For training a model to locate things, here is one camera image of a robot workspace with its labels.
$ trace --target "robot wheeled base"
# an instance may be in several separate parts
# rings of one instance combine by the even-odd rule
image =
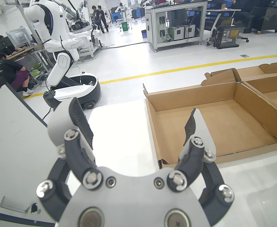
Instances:
[[[51,87],[50,91],[44,93],[45,102],[53,109],[65,99],[76,97],[83,109],[94,108],[95,103],[101,95],[101,87],[94,74],[82,72],[81,75],[66,78],[73,81],[72,86],[62,81],[56,86]]]

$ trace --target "robotic arm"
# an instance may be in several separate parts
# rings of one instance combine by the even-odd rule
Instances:
[[[209,227],[234,201],[233,190],[214,162],[215,146],[198,109],[185,126],[185,146],[175,169],[145,177],[96,166],[93,133],[76,98],[58,105],[47,128],[59,158],[36,192],[60,227]],[[81,182],[73,196],[65,185],[70,170]],[[206,188],[197,199],[190,184],[200,173]]]

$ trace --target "man sitting in chair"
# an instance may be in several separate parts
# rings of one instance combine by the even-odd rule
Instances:
[[[241,12],[248,12],[246,11],[245,7],[246,7],[246,3],[248,0],[231,0],[232,1],[232,5],[231,5],[231,9],[240,9]],[[233,18],[234,18],[234,23],[242,23],[238,18],[237,18],[237,15],[238,15],[239,11],[235,12]],[[228,25],[231,25],[231,22],[232,22],[232,17],[229,17],[229,18],[223,18],[223,21],[221,22],[221,25],[225,25],[225,26],[228,26]]]

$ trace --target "cardboard box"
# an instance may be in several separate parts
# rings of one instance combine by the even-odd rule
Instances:
[[[206,73],[201,85],[220,84],[225,82],[243,82],[247,80],[260,79],[277,76],[277,62],[272,64],[262,64],[255,67],[246,67],[240,69],[225,69],[212,73]]]
[[[216,163],[277,150],[277,108],[242,83],[144,93],[160,168],[178,162],[194,108],[202,113],[215,143]]]
[[[248,80],[244,84],[277,107],[277,76]]]

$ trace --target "computer tower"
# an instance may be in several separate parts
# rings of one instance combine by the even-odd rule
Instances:
[[[239,34],[243,33],[243,26],[223,26],[220,25],[216,31],[213,46],[218,49],[239,47]]]
[[[170,27],[169,35],[174,41],[184,39],[184,26]]]
[[[184,26],[184,38],[191,38],[194,37],[194,32],[195,32],[195,25],[185,25]]]

